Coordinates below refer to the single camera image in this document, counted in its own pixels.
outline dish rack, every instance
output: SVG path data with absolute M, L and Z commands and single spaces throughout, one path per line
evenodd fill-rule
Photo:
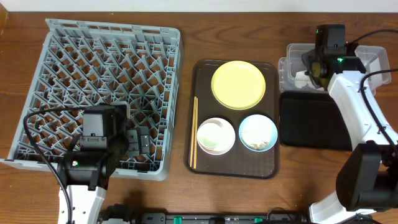
M 7 159 L 18 169 L 49 170 L 23 130 L 27 113 L 126 101 L 128 129 L 147 126 L 150 153 L 125 156 L 113 177 L 164 180 L 169 174 L 175 105 L 182 75 L 182 40 L 174 28 L 46 19 L 50 32 Z M 83 132 L 82 111 L 33 116 L 30 132 L 57 167 L 73 137 Z

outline dark tray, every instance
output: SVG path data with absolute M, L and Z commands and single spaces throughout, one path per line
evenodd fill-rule
M 278 127 L 279 83 L 277 70 L 268 63 L 252 63 L 262 72 L 266 80 L 264 97 L 252 108 L 232 110 L 220 104 L 211 92 L 211 78 L 217 68 L 226 62 L 228 61 L 202 60 L 195 65 L 192 98 L 198 97 L 198 126 L 209 118 L 223 118 L 229 121 L 235 129 L 235 144 L 231 150 L 219 156 L 207 154 L 197 145 L 196 169 L 189 167 L 190 145 L 188 145 L 184 163 L 189 170 L 197 174 L 270 179 L 279 170 L 279 142 L 277 141 L 274 147 L 265 152 L 254 152 L 242 144 L 238 129 L 243 119 L 252 114 L 268 116 L 274 122 L 276 121 L 275 124 Z M 192 114 L 189 124 L 192 125 Z
M 343 117 L 328 94 L 285 91 L 279 107 L 282 144 L 352 150 Z

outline plastic bin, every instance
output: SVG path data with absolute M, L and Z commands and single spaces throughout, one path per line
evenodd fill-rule
M 11 150 L 1 162 L 49 170 L 22 127 L 30 112 L 126 101 L 129 129 L 147 126 L 150 154 L 127 157 L 113 177 L 164 180 L 169 174 L 182 41 L 174 28 L 46 19 L 50 32 L 33 77 Z M 82 111 L 31 117 L 30 131 L 54 167 L 77 134 Z
M 287 55 L 279 59 L 279 88 L 280 91 L 297 90 L 310 91 L 315 93 L 325 92 L 323 88 L 315 89 L 308 76 L 302 75 L 306 68 L 302 62 L 301 56 L 315 48 L 315 44 L 289 44 L 287 46 Z M 366 68 L 366 73 L 390 69 L 387 52 L 382 47 L 359 46 L 355 50 Z M 383 84 L 391 82 L 391 74 L 382 73 L 369 77 L 369 86 L 372 92 Z

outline brown placemat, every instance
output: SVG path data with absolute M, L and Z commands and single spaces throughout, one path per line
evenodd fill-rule
M 277 70 L 269 63 L 252 63 L 266 80 L 266 92 L 262 100 L 247 110 L 232 110 L 220 104 L 211 92 L 211 78 L 224 60 L 202 60 L 193 69 L 192 98 L 198 97 L 198 126 L 209 118 L 223 118 L 229 121 L 235 130 L 235 144 L 227 153 L 212 156 L 197 146 L 197 168 L 189 166 L 190 146 L 186 148 L 184 163 L 188 169 L 198 174 L 225 175 L 270 179 L 279 170 L 279 141 L 265 152 L 254 152 L 246 148 L 238 134 L 239 125 L 244 118 L 252 114 L 262 114 L 273 120 L 278 127 L 279 86 Z

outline wire grid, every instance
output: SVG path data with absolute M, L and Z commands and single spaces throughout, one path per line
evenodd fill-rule
M 177 97 L 177 79 L 172 79 L 177 46 L 52 35 L 44 47 L 46 53 L 28 113 L 126 101 L 131 107 L 127 128 L 147 126 L 151 147 L 148 155 L 123 158 L 119 167 L 156 171 L 164 156 L 169 102 Z M 83 133 L 83 112 L 39 114 L 31 117 L 28 125 L 46 158 L 59 162 L 72 138 Z M 42 162 L 24 131 L 15 159 Z

